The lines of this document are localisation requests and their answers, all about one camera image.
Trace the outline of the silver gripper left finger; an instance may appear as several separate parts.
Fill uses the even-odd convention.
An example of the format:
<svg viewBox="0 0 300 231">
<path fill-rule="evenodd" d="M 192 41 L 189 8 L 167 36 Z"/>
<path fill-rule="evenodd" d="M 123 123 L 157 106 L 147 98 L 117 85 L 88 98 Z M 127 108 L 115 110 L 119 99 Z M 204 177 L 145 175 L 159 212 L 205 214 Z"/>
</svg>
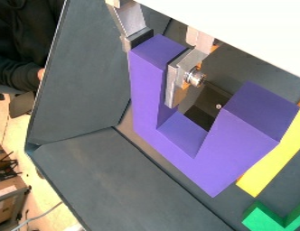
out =
<svg viewBox="0 0 300 231">
<path fill-rule="evenodd" d="M 155 36 L 147 26 L 141 4 L 135 0 L 105 0 L 107 7 L 120 29 L 123 49 L 129 52 Z"/>
</svg>

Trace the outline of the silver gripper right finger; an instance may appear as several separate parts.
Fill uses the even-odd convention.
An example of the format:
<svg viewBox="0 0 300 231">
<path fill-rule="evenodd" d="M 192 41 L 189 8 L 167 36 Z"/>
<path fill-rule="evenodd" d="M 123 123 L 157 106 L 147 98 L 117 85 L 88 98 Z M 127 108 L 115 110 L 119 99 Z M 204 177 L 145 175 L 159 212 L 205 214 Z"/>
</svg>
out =
<svg viewBox="0 0 300 231">
<path fill-rule="evenodd" d="M 187 30 L 187 42 L 193 46 L 185 50 L 169 63 L 165 104 L 176 107 L 187 97 L 188 88 L 199 88 L 207 75 L 201 71 L 201 64 L 207 56 L 216 49 L 215 37 L 199 31 L 192 26 Z"/>
</svg>

